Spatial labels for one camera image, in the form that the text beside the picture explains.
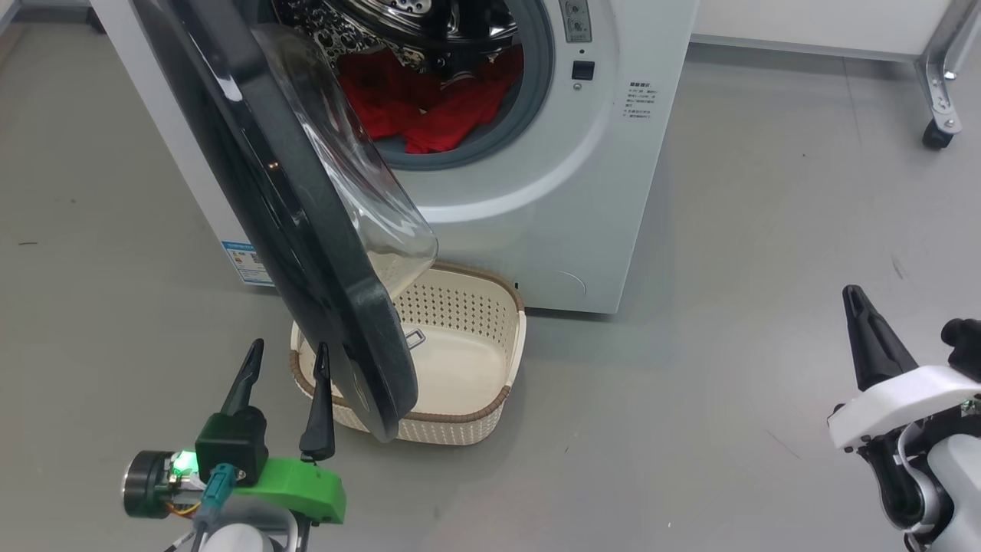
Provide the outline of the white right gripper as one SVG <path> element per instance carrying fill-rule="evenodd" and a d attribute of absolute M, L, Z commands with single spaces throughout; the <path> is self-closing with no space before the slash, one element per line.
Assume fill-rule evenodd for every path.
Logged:
<path fill-rule="evenodd" d="M 912 422 L 963 404 L 980 384 L 949 366 L 921 366 L 858 285 L 843 289 L 849 346 L 861 395 L 828 419 L 837 449 L 857 448 Z"/>

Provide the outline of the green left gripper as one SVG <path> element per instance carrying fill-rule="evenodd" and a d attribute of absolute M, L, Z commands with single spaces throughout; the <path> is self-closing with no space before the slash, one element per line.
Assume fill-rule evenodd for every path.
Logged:
<path fill-rule="evenodd" d="M 259 380 L 265 341 L 252 342 L 225 396 L 221 414 L 233 416 L 246 409 Z M 283 516 L 315 524 L 342 524 L 346 516 L 346 489 L 341 479 L 312 462 L 336 453 L 328 346 L 319 343 L 314 361 L 314 393 L 304 433 L 299 440 L 301 460 L 270 458 L 259 482 L 236 486 L 218 514 L 220 523 L 255 521 L 276 524 Z M 190 450 L 142 451 L 123 476 L 123 510 L 132 518 L 193 518 L 200 509 L 206 484 L 197 455 Z"/>

